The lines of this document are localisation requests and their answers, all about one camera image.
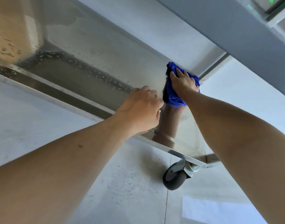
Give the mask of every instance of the skin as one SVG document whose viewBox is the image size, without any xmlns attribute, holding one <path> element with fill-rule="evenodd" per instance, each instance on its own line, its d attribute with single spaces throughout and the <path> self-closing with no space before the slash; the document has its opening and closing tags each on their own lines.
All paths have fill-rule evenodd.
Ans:
<svg viewBox="0 0 285 224">
<path fill-rule="evenodd" d="M 186 72 L 177 69 L 177 74 L 170 73 L 173 89 L 207 144 L 265 220 L 285 224 L 285 135 L 233 105 L 198 93 Z M 158 125 L 162 105 L 156 91 L 135 89 L 107 120 L 1 166 L 0 223 L 65 223 L 122 143 Z M 172 125 L 167 135 L 175 133 Z"/>
</svg>

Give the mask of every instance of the metal beam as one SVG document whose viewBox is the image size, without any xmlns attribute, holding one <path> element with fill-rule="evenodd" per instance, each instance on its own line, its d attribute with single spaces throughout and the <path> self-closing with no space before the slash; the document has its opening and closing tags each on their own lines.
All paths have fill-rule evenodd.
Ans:
<svg viewBox="0 0 285 224">
<path fill-rule="evenodd" d="M 252 6 L 238 0 L 158 1 L 285 95 L 285 41 Z"/>
</svg>

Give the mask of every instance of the person's right arm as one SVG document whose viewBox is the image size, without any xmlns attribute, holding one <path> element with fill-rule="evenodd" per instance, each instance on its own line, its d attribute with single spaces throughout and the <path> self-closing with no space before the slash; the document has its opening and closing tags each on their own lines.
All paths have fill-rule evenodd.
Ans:
<svg viewBox="0 0 285 224">
<path fill-rule="evenodd" d="M 285 224 L 285 135 L 264 120 L 195 91 L 177 69 L 173 89 L 188 105 L 208 146 L 269 224 Z"/>
</svg>

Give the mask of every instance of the blue cloth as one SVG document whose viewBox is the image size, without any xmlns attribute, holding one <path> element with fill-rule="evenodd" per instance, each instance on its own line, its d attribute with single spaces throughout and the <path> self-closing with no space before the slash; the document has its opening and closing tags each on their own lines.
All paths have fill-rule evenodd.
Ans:
<svg viewBox="0 0 285 224">
<path fill-rule="evenodd" d="M 168 105 L 171 105 L 174 107 L 179 107 L 180 105 L 186 106 L 185 102 L 181 98 L 179 98 L 178 94 L 173 90 L 173 88 L 171 86 L 171 79 L 169 77 L 169 74 L 171 71 L 173 71 L 175 73 L 175 75 L 178 77 L 177 72 L 176 72 L 176 68 L 178 68 L 182 73 L 184 73 L 184 71 L 185 71 L 182 68 L 180 68 L 179 66 L 177 66 L 174 62 L 169 62 L 167 64 L 166 75 L 167 75 L 168 79 L 167 79 L 166 87 L 165 87 L 165 90 L 163 93 L 163 101 L 165 103 L 167 103 Z M 199 82 L 199 79 L 197 76 L 191 75 L 190 73 L 188 73 L 188 75 L 190 78 L 193 78 L 195 80 L 196 86 L 200 86 L 200 82 Z"/>
</svg>

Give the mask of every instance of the black wheel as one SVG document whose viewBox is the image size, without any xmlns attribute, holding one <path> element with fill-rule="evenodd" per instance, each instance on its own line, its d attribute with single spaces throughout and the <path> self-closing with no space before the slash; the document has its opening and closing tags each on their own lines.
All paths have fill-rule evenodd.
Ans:
<svg viewBox="0 0 285 224">
<path fill-rule="evenodd" d="M 171 165 L 166 170 L 166 172 L 163 174 L 163 178 L 162 178 L 163 184 L 169 190 L 175 190 L 179 188 L 187 178 L 187 174 L 185 173 L 184 170 L 180 170 L 175 173 L 169 173 L 169 170 L 171 169 L 171 167 L 176 164 L 177 163 L 174 163 L 173 165 Z"/>
</svg>

